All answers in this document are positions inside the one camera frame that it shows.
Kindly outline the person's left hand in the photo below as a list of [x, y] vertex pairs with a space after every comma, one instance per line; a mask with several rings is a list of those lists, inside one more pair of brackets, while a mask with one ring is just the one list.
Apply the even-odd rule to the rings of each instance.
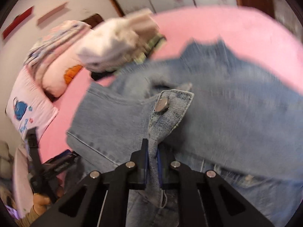
[[41, 216], [47, 211], [47, 208], [52, 204], [51, 199], [45, 194], [34, 193], [33, 195], [33, 210]]

